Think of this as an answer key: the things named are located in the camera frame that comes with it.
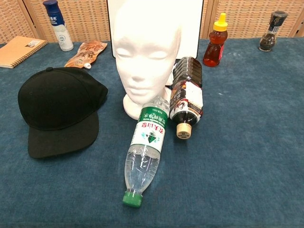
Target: cap brim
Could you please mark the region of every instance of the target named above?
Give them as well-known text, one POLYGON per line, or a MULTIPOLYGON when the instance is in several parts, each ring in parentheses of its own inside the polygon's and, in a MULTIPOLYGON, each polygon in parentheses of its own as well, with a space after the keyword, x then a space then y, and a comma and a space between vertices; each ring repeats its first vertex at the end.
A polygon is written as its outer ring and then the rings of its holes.
POLYGON ((97 112, 68 128, 41 131, 30 127, 28 153, 32 158, 44 158, 74 152, 91 145, 98 136, 97 112))

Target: red honey bottle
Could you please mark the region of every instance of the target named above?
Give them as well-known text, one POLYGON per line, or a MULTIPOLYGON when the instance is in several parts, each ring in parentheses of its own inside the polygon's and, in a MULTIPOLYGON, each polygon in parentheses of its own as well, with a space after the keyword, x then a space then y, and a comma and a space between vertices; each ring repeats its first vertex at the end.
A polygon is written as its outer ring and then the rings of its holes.
POLYGON ((203 58, 203 64, 208 67, 218 65, 223 56, 224 42, 228 37, 228 23, 225 19, 226 13, 221 13, 218 21, 214 22, 213 31, 209 34, 210 43, 203 58))

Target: spiral notebook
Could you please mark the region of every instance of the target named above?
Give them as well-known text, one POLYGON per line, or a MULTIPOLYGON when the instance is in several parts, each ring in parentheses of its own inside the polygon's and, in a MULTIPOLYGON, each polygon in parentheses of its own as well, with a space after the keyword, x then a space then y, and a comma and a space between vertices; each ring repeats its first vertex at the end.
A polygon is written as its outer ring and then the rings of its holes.
POLYGON ((0 48, 0 67, 14 68, 47 43, 42 39, 16 36, 0 48))

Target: pepper grinder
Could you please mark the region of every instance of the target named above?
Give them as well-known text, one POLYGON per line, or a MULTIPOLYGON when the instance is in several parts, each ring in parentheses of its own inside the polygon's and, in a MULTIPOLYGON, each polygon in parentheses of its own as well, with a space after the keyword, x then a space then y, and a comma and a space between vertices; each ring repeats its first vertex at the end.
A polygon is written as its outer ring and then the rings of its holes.
POLYGON ((268 31, 262 36, 260 40, 259 49, 261 51, 271 51, 276 44, 276 33, 279 27, 282 26, 288 14, 283 11, 275 11, 271 13, 268 31))

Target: white bottle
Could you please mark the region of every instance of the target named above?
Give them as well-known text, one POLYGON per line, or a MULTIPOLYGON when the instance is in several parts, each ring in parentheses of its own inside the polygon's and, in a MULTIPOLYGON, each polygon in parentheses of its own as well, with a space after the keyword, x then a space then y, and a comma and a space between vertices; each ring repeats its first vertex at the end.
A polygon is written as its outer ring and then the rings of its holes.
POLYGON ((124 166, 124 204, 140 207, 142 193, 153 180, 160 161, 169 103, 157 96, 143 105, 124 166))
POLYGON ((50 22, 59 42, 59 46, 63 51, 70 51, 74 48, 70 34, 66 28, 57 0, 47 0, 43 2, 47 9, 50 22))

